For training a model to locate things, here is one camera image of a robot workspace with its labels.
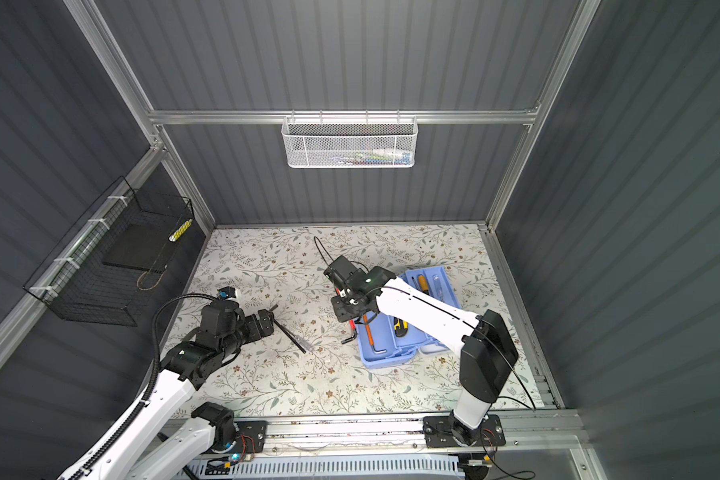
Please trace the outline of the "large black hex key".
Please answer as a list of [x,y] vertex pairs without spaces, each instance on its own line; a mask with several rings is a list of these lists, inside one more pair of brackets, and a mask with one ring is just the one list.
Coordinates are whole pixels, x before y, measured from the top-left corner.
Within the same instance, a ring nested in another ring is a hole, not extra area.
[[304,348],[304,346],[298,341],[297,337],[288,329],[286,328],[281,322],[277,320],[276,317],[273,317],[272,319],[274,325],[289,339],[289,341],[296,346],[296,348],[302,353],[306,354],[307,350]]

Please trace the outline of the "orange handled tool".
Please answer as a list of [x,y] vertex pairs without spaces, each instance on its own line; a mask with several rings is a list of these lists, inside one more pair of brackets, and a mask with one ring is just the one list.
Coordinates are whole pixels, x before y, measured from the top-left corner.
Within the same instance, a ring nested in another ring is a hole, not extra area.
[[372,334],[372,331],[371,331],[371,328],[370,328],[370,322],[371,322],[371,320],[372,320],[372,319],[370,319],[370,320],[368,319],[367,314],[364,314],[364,315],[363,315],[363,320],[362,320],[362,322],[363,322],[363,325],[365,326],[366,335],[367,335],[367,338],[368,338],[369,345],[370,345],[371,350],[373,351],[373,353],[375,353],[375,354],[384,354],[384,353],[387,352],[386,349],[377,349],[377,348],[376,348],[375,341],[374,341],[374,338],[373,338],[373,334]]

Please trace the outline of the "white blue tool box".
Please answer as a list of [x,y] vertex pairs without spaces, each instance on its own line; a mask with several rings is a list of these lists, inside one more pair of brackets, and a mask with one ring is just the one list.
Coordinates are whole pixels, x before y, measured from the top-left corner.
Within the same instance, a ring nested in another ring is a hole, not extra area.
[[[452,307],[461,305],[443,266],[408,270],[403,280]],[[431,335],[396,317],[379,314],[368,326],[358,330],[358,352],[368,370],[391,368],[413,359],[417,353],[433,355],[448,348]]]

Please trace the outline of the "yellow black utility knife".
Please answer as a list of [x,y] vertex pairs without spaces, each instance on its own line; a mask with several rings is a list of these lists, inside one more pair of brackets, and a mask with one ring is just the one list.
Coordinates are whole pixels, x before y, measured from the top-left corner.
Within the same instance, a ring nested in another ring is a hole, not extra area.
[[393,321],[393,330],[397,338],[405,337],[409,330],[408,323],[399,318],[395,318]]

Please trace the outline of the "black yellow screwdriver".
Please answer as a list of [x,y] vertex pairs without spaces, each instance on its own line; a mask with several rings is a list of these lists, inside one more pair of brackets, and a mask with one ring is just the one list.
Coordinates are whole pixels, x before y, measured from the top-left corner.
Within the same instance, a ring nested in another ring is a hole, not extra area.
[[417,284],[418,284],[419,290],[422,293],[424,293],[425,295],[431,294],[430,287],[429,287],[429,284],[428,284],[428,281],[427,281],[427,278],[425,275],[419,275],[417,277]]

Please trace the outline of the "red handled tool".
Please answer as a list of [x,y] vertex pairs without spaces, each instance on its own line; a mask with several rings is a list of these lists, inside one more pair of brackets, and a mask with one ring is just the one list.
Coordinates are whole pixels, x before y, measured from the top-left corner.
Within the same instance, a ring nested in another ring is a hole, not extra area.
[[348,338],[343,339],[341,341],[341,344],[346,345],[346,344],[353,342],[355,339],[357,339],[358,338],[358,327],[364,326],[365,324],[366,324],[366,322],[360,318],[350,320],[349,321],[350,335]]

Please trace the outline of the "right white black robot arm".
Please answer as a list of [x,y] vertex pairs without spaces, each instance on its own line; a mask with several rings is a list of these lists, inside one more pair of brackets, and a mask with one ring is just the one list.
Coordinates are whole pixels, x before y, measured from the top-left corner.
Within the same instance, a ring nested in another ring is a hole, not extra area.
[[501,445],[501,431],[484,426],[510,377],[519,374],[519,354],[502,316],[488,309],[477,314],[451,306],[419,290],[392,271],[365,270],[343,255],[332,257],[315,236],[313,242],[336,290],[331,304],[337,320],[366,325],[380,315],[397,318],[432,336],[459,359],[461,393],[448,416],[427,417],[423,432],[446,443],[471,447],[487,440]]

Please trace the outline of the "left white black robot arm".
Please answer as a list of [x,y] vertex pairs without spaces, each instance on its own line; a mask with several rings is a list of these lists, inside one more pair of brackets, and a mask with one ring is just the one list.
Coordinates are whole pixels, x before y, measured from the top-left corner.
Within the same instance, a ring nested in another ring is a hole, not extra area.
[[205,301],[193,337],[167,353],[153,344],[153,363],[142,392],[106,433],[62,473],[63,479],[169,479],[210,451],[238,463],[255,451],[240,432],[233,411],[213,402],[197,407],[179,430],[151,453],[145,450],[173,414],[217,371],[230,365],[243,346],[273,334],[273,310],[247,315],[225,287]]

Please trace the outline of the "clear small screwdriver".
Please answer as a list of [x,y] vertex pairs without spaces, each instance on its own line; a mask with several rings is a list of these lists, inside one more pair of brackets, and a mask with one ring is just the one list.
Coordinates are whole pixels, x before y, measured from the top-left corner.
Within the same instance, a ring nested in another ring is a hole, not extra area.
[[434,284],[434,291],[438,298],[442,298],[444,296],[444,283],[442,278],[439,275],[434,275],[432,277],[433,284]]

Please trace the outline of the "yellow tag in cage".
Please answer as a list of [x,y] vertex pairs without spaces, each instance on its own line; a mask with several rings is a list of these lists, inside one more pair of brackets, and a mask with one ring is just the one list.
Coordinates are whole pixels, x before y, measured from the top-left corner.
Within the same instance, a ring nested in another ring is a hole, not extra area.
[[183,234],[192,226],[192,224],[193,224],[192,219],[188,219],[188,220],[184,221],[181,225],[177,226],[173,230],[173,232],[169,235],[168,240],[171,243],[177,242],[183,236]]

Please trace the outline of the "black foam pad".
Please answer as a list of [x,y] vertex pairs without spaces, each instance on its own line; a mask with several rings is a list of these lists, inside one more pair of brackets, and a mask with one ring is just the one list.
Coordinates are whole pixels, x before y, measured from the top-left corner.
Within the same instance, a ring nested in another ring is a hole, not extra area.
[[104,254],[102,263],[110,267],[162,273],[177,248],[177,243],[171,243],[168,237],[166,229],[129,225]]

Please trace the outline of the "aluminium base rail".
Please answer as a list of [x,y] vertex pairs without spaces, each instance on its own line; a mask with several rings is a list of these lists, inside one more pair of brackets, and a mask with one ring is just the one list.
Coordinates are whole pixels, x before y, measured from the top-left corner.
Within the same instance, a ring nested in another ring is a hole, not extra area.
[[569,450],[589,443],[583,422],[574,410],[500,410],[483,421],[470,444],[456,440],[446,415],[426,413],[363,414],[315,417],[238,419],[217,428],[202,418],[174,420],[150,426],[134,424],[108,450],[139,458],[164,431],[164,447],[204,452],[213,445],[257,456],[288,454],[357,455],[370,452],[478,452],[485,447],[507,450]]

